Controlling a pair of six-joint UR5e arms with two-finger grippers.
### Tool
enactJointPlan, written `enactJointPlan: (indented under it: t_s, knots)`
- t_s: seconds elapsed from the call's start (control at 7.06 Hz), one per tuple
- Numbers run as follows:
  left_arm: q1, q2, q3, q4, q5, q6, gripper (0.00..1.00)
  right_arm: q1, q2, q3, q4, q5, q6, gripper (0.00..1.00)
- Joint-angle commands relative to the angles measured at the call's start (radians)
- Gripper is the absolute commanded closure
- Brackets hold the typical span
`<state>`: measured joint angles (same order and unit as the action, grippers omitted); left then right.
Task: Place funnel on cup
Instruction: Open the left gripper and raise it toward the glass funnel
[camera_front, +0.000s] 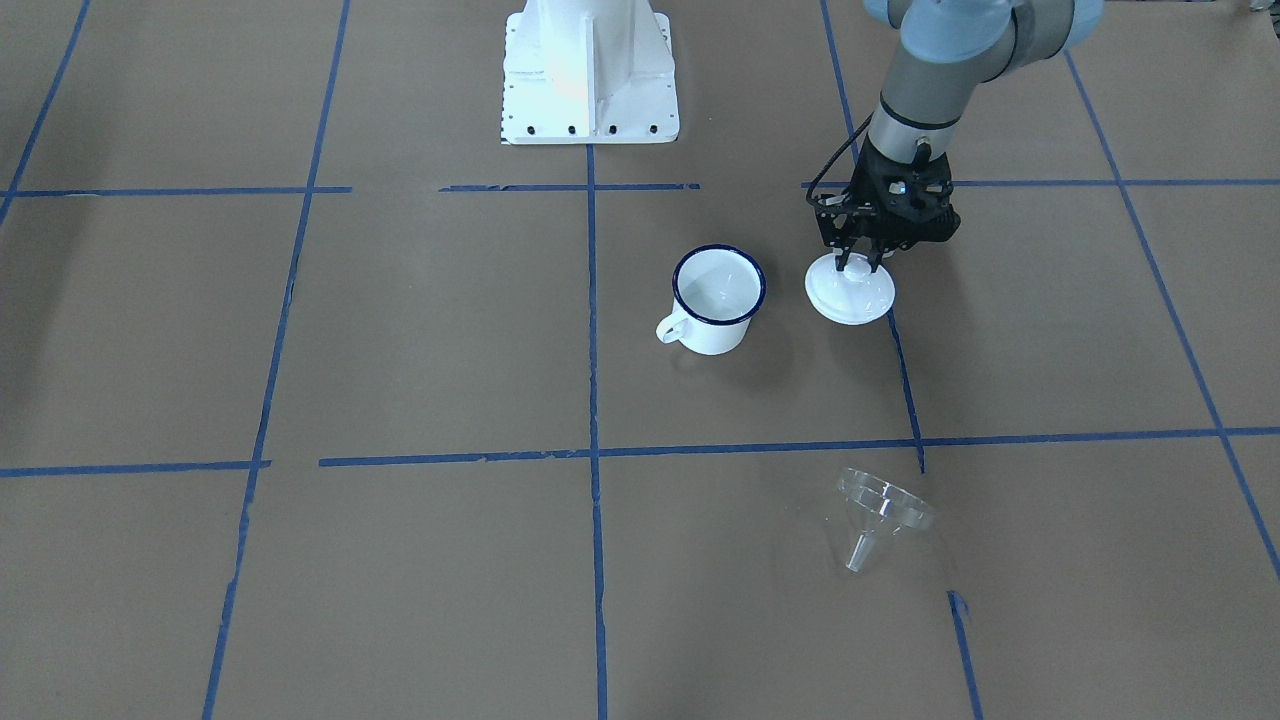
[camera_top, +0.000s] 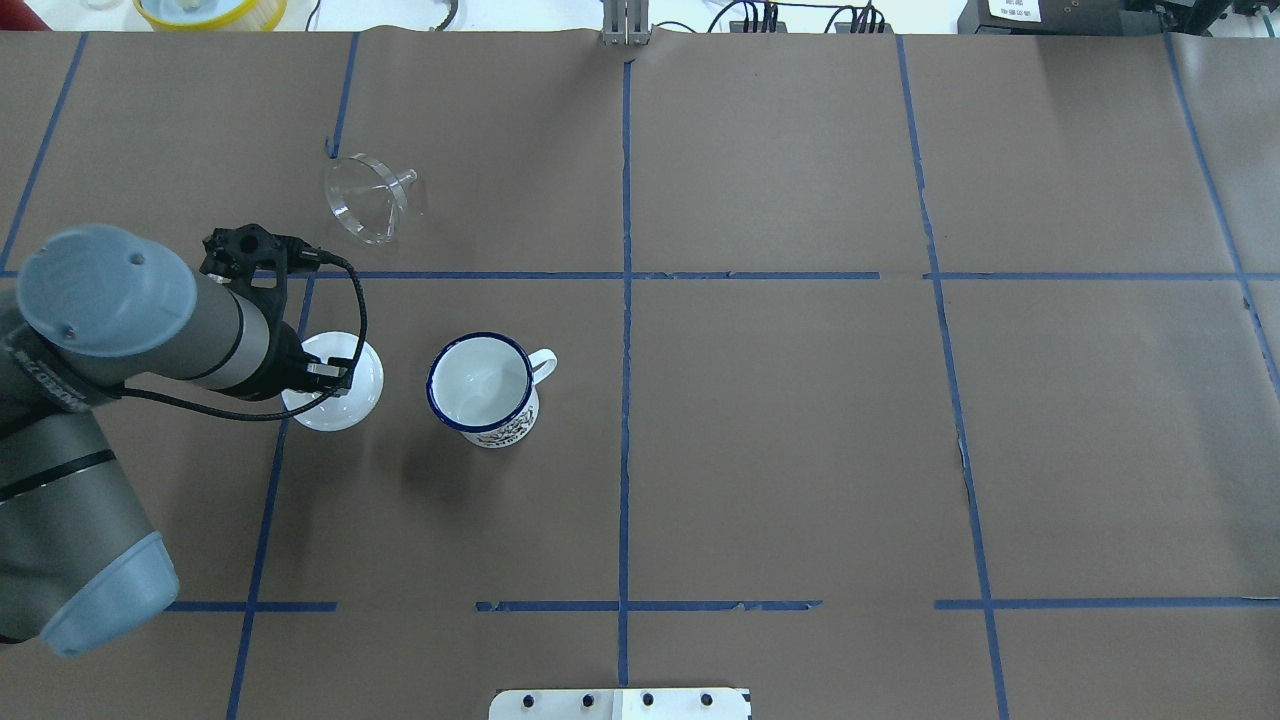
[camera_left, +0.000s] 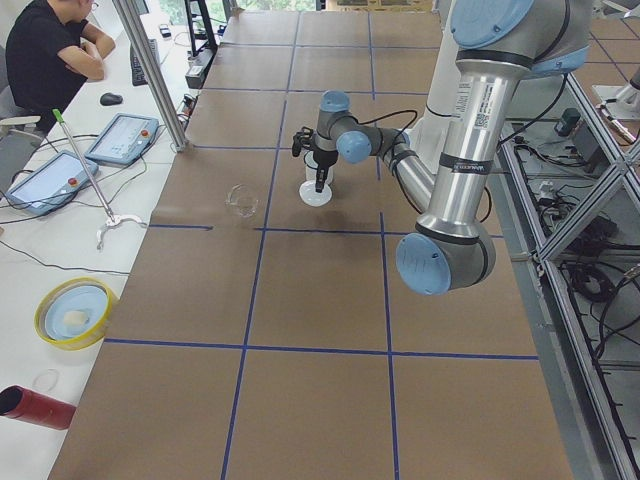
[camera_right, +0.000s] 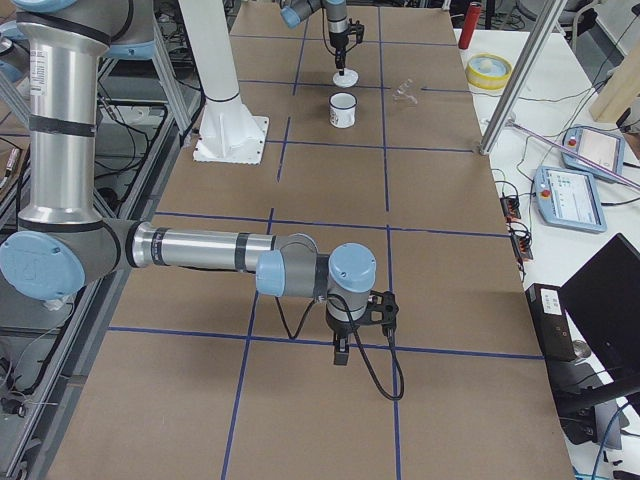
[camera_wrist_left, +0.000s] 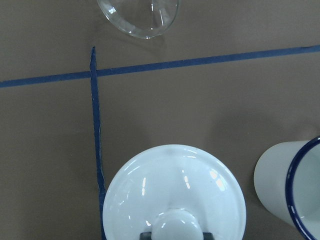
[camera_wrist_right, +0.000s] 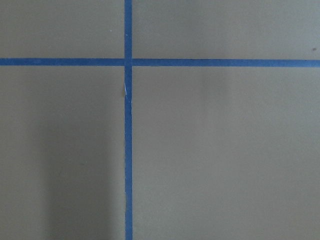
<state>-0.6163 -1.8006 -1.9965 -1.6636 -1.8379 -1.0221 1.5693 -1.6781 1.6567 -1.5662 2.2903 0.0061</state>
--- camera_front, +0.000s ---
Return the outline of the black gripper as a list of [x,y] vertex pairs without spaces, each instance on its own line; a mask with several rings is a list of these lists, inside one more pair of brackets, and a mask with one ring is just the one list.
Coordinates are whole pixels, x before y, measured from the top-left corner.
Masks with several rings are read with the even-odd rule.
[[952,205],[954,183],[946,154],[934,155],[932,145],[918,140],[908,152],[908,161],[895,161],[869,140],[860,149],[850,183],[856,210],[868,215],[855,217],[854,236],[835,241],[836,272],[844,273],[859,240],[869,240],[870,273],[877,273],[891,251],[908,250],[916,243],[950,241],[961,224]]

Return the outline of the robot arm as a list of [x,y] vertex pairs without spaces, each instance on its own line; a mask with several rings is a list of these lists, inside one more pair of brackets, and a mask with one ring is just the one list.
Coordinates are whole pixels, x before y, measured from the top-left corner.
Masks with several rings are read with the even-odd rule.
[[845,191],[814,200],[824,243],[845,266],[868,243],[883,259],[942,243],[959,228],[947,150],[979,85],[1084,41],[1102,1],[868,1],[867,13],[899,44],[870,115],[850,136],[858,147]]

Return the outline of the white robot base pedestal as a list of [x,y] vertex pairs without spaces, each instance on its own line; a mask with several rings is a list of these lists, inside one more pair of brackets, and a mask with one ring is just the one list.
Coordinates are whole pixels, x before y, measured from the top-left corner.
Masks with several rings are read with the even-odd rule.
[[669,18],[649,1],[527,1],[506,18],[500,141],[672,143]]

